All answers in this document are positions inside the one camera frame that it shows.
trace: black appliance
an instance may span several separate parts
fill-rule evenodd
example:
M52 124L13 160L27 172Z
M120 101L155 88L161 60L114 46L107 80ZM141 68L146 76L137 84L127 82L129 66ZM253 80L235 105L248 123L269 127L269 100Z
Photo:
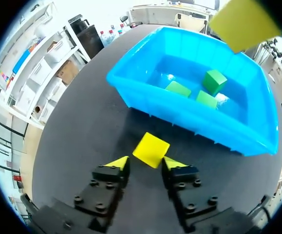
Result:
M93 59L93 57L104 48L94 24L90 25L86 19L82 20L81 14L71 18L68 23L71 25L89 57ZM68 31L66 31L66 34L68 35L70 41L75 45L75 42Z
M86 19L82 20L81 18L82 14L79 14L68 21L76 35L85 30L90 25Z

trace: shelving unit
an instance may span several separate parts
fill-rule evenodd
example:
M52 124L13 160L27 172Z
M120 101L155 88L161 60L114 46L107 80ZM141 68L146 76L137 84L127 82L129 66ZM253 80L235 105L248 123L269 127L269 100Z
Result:
M43 38L37 46L35 46L35 48L23 61L16 74L14 74L13 68L15 64L19 61L21 55L28 49L27 45L30 45L30 41L36 38L36 28L49 16L52 16L54 21L53 31L46 34L46 37ZM76 46L72 47L63 27L66 27L69 35L76 43ZM29 79L31 72L36 65L46 57L49 46L53 43L53 41L58 42L60 39L66 39L69 46L72 47L70 51L68 51L65 55L62 54L62 58L57 63L47 62L51 71L48 75L46 75L43 82L40 82L40 85L32 79ZM65 19L64 16L59 14L53 2L44 4L36 8L33 12L28 13L26 19L20 23L17 31L10 33L10 36L5 41L6 42L0 49L0 107L21 120L43 129L46 120L40 122L40 119L43 112L47 111L46 106L49 102L53 106L56 104L53 100L50 100L53 96L53 91L55 91L54 87L50 87L51 81L55 78L57 72L67 60L75 60L75 65L79 70L81 70L81 68L85 65L85 61L89 62L90 58L75 33L72 31L72 28L68 23L68 19ZM6 81L1 75L1 72L9 78L13 77L8 86L6 85ZM25 108L23 109L23 106L17 106L17 102L21 99L21 97L23 97L25 91L29 92L26 93L24 97L30 97L31 100L30 98L26 99L24 105ZM43 107L41 112L36 116L34 110L35 107L40 104L42 104Z
M67 55L65 55L65 57L61 60L61 62L59 62L53 69L52 72L48 75L48 77L45 79L45 81L43 82L43 84L40 86L40 88L38 89L35 98L33 99L33 102L31 103L31 106L28 109L28 113L32 113L32 111L34 110L40 96L42 95L42 92L44 91L44 89L46 88L46 86L48 85L48 83L50 82L50 80L52 79L52 77L56 74L56 72L59 70L59 68L64 64L64 62L66 62L66 60L72 56L76 51L78 50L78 47L76 46L74 49L72 49Z
M6 99L5 99L5 103L8 102L8 99L12 93L12 90L14 88L14 85L17 81L17 79L20 77L21 73L23 72L24 68L26 67L26 65L30 62L30 60L34 57L34 55L38 52L38 50L40 48L42 48L46 42L48 42L57 32L53 32L51 35L45 37L37 46L36 48L29 54L29 56L25 59L24 63L22 64L22 66L20 67L19 71L16 73L16 75L14 76L13 81L11 81L9 87L6 90Z

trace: cardboard box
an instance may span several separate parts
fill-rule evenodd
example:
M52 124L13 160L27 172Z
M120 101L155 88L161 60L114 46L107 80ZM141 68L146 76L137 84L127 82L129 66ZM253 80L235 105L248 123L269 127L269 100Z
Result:
M56 76L60 77L64 84L69 85L78 73L77 66L70 60L67 60L58 70Z
M56 41L53 41L52 43L51 43L51 45L48 47L48 49L47 49L47 53L53 48L53 46L55 46L57 44L57 42Z

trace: chair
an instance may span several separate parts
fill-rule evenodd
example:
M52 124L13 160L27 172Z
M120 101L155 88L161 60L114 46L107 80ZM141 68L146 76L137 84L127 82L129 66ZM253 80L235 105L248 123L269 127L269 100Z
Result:
M175 15L175 22L177 23L178 27L205 33L205 20L200 18L195 18L192 16L187 16L183 14L176 14Z
M132 28L132 24L135 23L135 26L139 26L140 24L143 24L141 21L137 21L137 22L131 22L131 23L127 23L126 21L128 20L128 16L121 16L120 17L120 21L125 24L126 26Z

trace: green cube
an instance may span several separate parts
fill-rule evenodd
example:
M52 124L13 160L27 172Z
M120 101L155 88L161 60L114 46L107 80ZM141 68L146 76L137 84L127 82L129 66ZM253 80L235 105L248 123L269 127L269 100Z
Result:
M206 72L203 86L211 95L215 96L223 89L226 82L227 79L221 72L218 70L212 70Z
M196 101L204 105L207 105L211 108L214 108L214 109L217 107L217 104L218 104L217 99L215 99L213 96L211 96L210 94L207 94L206 92L202 90L199 91Z
M191 90L188 89L187 87L183 86L182 84L176 82L176 81L171 81L171 83L165 88L168 91L175 92L177 94L181 94L183 96L186 96L187 98L191 94Z

